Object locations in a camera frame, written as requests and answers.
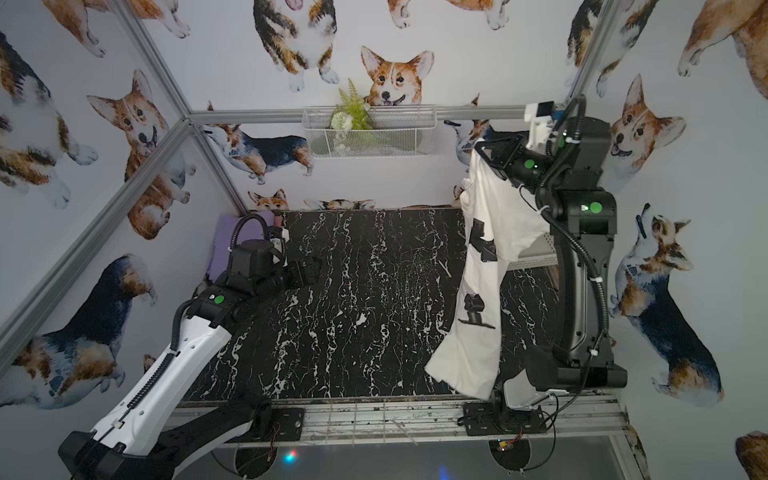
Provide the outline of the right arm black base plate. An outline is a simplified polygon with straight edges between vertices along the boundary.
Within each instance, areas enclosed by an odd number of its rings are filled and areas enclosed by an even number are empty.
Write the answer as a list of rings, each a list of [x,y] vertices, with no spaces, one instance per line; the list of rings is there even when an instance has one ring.
[[[547,431],[545,412],[510,409],[489,402],[465,403],[457,425],[472,436],[541,434]]]

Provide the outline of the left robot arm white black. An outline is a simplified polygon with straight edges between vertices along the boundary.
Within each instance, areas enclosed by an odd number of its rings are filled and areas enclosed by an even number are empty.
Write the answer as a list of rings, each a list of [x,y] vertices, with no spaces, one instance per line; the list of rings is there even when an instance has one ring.
[[[173,479],[200,457],[251,431],[273,432],[271,402],[243,391],[224,405],[173,429],[165,427],[176,406],[210,360],[237,330],[253,321],[262,304],[317,282],[317,257],[290,260],[289,233],[263,225],[260,239],[239,234],[257,213],[238,220],[225,270],[176,310],[163,356],[130,393],[88,432],[75,431],[58,453],[74,479]]]

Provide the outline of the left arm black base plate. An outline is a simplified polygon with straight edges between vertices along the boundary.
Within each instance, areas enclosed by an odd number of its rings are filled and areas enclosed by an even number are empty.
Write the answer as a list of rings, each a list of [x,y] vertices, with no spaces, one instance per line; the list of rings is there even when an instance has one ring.
[[[273,408],[265,426],[255,421],[248,432],[228,440],[226,445],[298,441],[301,439],[304,417],[303,408]]]

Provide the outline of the white printed t-shirt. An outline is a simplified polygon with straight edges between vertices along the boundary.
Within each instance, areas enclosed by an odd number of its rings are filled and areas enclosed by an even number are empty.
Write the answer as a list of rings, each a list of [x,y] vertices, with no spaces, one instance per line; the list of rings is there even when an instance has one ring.
[[[501,284],[509,265],[549,226],[478,153],[463,186],[466,258],[454,320],[425,372],[461,395],[488,400],[500,366]]]

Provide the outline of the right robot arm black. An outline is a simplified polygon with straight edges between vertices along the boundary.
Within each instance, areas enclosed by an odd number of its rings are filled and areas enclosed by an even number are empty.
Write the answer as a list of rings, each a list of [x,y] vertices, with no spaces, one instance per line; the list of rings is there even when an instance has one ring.
[[[550,228],[560,271],[557,333],[550,345],[527,349],[523,371],[498,395],[503,412],[531,410],[560,394],[577,397],[586,389],[627,384],[609,339],[605,282],[617,233],[615,198],[599,185],[610,132],[586,110],[586,97],[573,97],[543,152],[535,150],[532,134],[475,146],[499,178],[533,195],[534,211]]]

